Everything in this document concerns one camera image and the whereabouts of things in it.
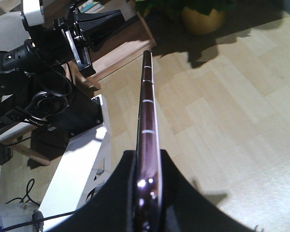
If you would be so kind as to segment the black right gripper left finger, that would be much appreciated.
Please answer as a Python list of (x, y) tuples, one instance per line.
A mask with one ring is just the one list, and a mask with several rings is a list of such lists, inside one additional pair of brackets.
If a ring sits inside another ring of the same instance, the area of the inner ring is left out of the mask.
[(132, 181), (136, 152), (126, 150), (107, 182), (51, 232), (133, 232)]

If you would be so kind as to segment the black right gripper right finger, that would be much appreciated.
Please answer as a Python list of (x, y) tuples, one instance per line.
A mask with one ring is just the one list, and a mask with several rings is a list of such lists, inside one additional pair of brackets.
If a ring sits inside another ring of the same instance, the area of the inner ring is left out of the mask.
[(161, 150), (163, 204), (161, 232), (251, 232), (211, 204)]

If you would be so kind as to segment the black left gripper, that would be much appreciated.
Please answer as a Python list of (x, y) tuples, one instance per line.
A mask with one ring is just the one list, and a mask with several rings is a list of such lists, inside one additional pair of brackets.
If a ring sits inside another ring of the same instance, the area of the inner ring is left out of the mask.
[(41, 59), (49, 65), (74, 60), (84, 77), (94, 75), (89, 48), (97, 52), (125, 24), (120, 10), (104, 13), (80, 13), (71, 6), (68, 18), (57, 18), (53, 25), (29, 25), (29, 34)]

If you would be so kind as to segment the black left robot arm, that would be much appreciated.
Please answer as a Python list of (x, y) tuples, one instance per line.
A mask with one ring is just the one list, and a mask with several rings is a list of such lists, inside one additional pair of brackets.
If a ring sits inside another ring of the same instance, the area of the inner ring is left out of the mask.
[(124, 25), (120, 10), (88, 14), (73, 4), (67, 18), (44, 27), (43, 14), (22, 12), (9, 33), (0, 19), (0, 44), (8, 45), (25, 31), (21, 46), (0, 50), (0, 135), (17, 123), (52, 125), (69, 137), (103, 122), (101, 105), (66, 77), (63, 64), (75, 61), (83, 77), (95, 70), (90, 51), (99, 51)]

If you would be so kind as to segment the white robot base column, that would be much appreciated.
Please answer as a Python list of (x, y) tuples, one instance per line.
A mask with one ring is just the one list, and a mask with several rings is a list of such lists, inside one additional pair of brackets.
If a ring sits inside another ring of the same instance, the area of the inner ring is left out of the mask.
[(46, 194), (37, 211), (42, 222), (35, 222), (16, 232), (48, 232), (66, 221), (85, 205), (93, 189), (100, 188), (111, 174), (111, 126), (106, 99), (100, 103), (102, 122), (70, 139)]

